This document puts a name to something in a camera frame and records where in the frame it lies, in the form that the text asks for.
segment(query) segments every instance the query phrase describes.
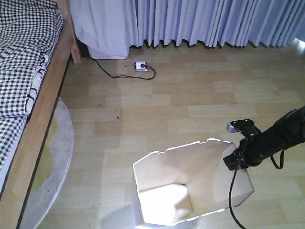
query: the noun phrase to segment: black robotic arm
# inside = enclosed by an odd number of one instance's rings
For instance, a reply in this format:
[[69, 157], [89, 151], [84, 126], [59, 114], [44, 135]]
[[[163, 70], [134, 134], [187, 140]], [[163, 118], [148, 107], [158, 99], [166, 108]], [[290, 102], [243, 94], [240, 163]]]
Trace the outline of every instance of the black robotic arm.
[[288, 112], [264, 132], [250, 119], [232, 121], [227, 130], [230, 133], [240, 132], [245, 136], [239, 147], [224, 158], [229, 170], [235, 170], [237, 166], [257, 166], [268, 157], [275, 163], [273, 154], [281, 150], [282, 161], [284, 150], [305, 142], [305, 106]]

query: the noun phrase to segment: white curtain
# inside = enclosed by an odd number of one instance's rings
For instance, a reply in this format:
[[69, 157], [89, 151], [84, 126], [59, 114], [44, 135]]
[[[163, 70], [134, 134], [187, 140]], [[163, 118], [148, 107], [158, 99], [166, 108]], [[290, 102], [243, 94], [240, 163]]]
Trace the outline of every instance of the white curtain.
[[305, 0], [70, 0], [93, 58], [125, 59], [131, 45], [285, 46], [305, 39]]

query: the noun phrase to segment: checkered bedding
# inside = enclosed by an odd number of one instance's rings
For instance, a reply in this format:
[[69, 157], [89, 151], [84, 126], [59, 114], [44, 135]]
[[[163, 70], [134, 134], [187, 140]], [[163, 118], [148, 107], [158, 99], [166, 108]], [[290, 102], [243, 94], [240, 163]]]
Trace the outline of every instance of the checkered bedding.
[[0, 0], [0, 170], [31, 113], [63, 17], [56, 0]]

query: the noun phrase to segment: electrical outlet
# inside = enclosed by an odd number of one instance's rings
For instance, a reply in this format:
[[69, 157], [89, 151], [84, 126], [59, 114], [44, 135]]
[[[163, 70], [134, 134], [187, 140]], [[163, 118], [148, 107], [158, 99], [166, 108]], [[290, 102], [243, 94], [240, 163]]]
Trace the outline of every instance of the electrical outlet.
[[136, 61], [133, 63], [133, 68], [136, 72], [147, 72], [147, 67], [141, 67], [141, 64], [147, 65], [146, 61]]

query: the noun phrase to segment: black cable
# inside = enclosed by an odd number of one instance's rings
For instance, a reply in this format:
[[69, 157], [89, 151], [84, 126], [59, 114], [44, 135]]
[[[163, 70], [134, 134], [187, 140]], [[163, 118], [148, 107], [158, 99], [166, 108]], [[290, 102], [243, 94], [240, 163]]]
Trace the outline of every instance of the black cable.
[[233, 189], [233, 184], [234, 184], [234, 181], [235, 181], [235, 177], [236, 177], [237, 170], [238, 170], [238, 166], [236, 166], [236, 169], [235, 169], [235, 171], [234, 171], [234, 175], [233, 175], [233, 178], [232, 178], [231, 186], [230, 186], [230, 191], [229, 191], [229, 209], [230, 209], [231, 215], [232, 215], [234, 221], [236, 222], [236, 224], [237, 224], [240, 228], [242, 228], [242, 229], [247, 229], [247, 228], [245, 228], [245, 227], [238, 221], [238, 219], [236, 218], [236, 216], [235, 216], [235, 214], [234, 214], [234, 212], [233, 212], [233, 209], [232, 209], [232, 200], [231, 200], [231, 198], [232, 198], [232, 189]]
[[271, 161], [273, 163], [273, 165], [275, 166], [276, 169], [282, 169], [284, 167], [284, 149], [282, 150], [281, 152], [281, 155], [280, 155], [280, 166], [277, 165], [277, 163], [275, 162], [275, 159], [273, 157], [273, 155], [271, 155]]
[[102, 68], [102, 66], [100, 65], [100, 63], [92, 58], [92, 57], [83, 57], [85, 59], [90, 59], [90, 60], [94, 60], [98, 66], [100, 67], [100, 69], [102, 69], [107, 75], [109, 75], [111, 78], [127, 78], [127, 79], [142, 79], [142, 80], [152, 80], [155, 76], [156, 76], [156, 71], [151, 67], [151, 66], [148, 66], [148, 65], [144, 65], [146, 68], [150, 69], [153, 71], [153, 76], [150, 77], [150, 78], [144, 78], [144, 77], [139, 77], [139, 76], [129, 76], [129, 75], [117, 75], [117, 76], [112, 76], [109, 72], [107, 72], [105, 69]]

